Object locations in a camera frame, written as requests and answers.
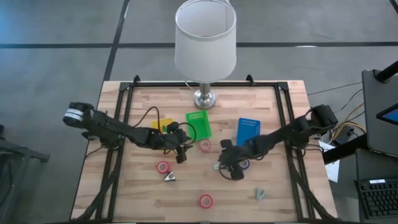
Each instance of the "tape roll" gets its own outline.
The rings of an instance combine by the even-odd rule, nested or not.
[[[158,173],[166,174],[170,170],[170,166],[166,161],[160,161],[157,164],[156,169],[157,169]]]
[[[243,170],[247,170],[250,166],[250,161],[249,159],[243,160],[242,162],[239,163],[239,166],[243,169]]]
[[[213,199],[210,195],[202,195],[200,196],[199,204],[202,208],[208,209],[213,205]]]
[[[210,152],[211,149],[211,144],[209,142],[209,140],[202,140],[199,142],[199,149],[202,152]]]

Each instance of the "gray floor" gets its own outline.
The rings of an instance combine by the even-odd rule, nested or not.
[[[122,43],[173,42],[183,0],[131,0]],[[231,0],[240,42],[398,41],[398,14],[388,0]],[[123,0],[2,0],[0,44],[111,43]],[[13,223],[68,220],[87,142],[62,123],[71,101],[95,105],[110,49],[0,49],[0,124],[6,137],[51,153],[32,161]],[[308,93],[359,82],[364,69],[384,68],[398,47],[239,48],[229,80],[305,80]],[[183,80],[172,49],[119,49],[111,80]],[[361,85],[310,95],[312,105],[343,106]],[[339,119],[362,102],[356,98]],[[364,125],[364,118],[356,119]],[[358,218],[353,158],[331,184],[339,216]]]

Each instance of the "desk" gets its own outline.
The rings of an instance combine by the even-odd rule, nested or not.
[[[104,82],[98,110],[113,116],[120,82]],[[301,116],[309,109],[303,81],[289,81],[294,114]],[[214,87],[218,95],[216,106],[208,111],[212,131],[211,151],[202,153],[197,143],[187,151],[187,160],[177,164],[175,155],[163,155],[162,151],[143,149],[126,141],[120,174],[114,222],[274,222],[295,221],[294,200],[287,167],[285,148],[278,144],[261,161],[251,161],[240,181],[226,180],[213,164],[221,152],[220,141],[236,142],[240,117],[261,121],[261,134],[280,128],[275,92],[268,87]],[[196,111],[193,91],[187,87],[134,87],[129,124],[134,125],[151,106],[157,106],[160,118],[185,121],[185,113]],[[156,120],[150,111],[140,124],[150,126]],[[100,145],[93,141],[89,153]],[[72,218],[78,217],[98,193],[103,173],[106,151],[92,154],[84,163],[80,183],[73,206]],[[155,166],[161,161],[171,164],[176,182],[164,182]],[[305,155],[310,188],[328,210],[336,216],[335,204],[326,176],[322,155],[307,151]],[[265,189],[264,200],[255,199],[255,188]],[[210,194],[214,204],[208,210],[200,208],[198,199]],[[303,208],[305,200],[300,194]],[[104,216],[107,204],[105,200]]]

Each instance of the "red tape roll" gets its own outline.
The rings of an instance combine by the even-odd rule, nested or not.
[[[202,208],[208,209],[213,205],[213,199],[210,195],[202,195],[199,204]]]
[[[156,169],[157,169],[158,173],[166,174],[170,170],[170,166],[166,161],[160,161],[157,164]]]
[[[209,142],[209,140],[202,140],[199,142],[199,149],[202,152],[209,152],[211,149],[211,144]]]

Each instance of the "lamp base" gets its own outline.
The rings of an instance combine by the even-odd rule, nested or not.
[[[216,105],[216,93],[210,90],[206,95],[203,95],[200,90],[193,95],[195,106],[199,110],[210,110]]]

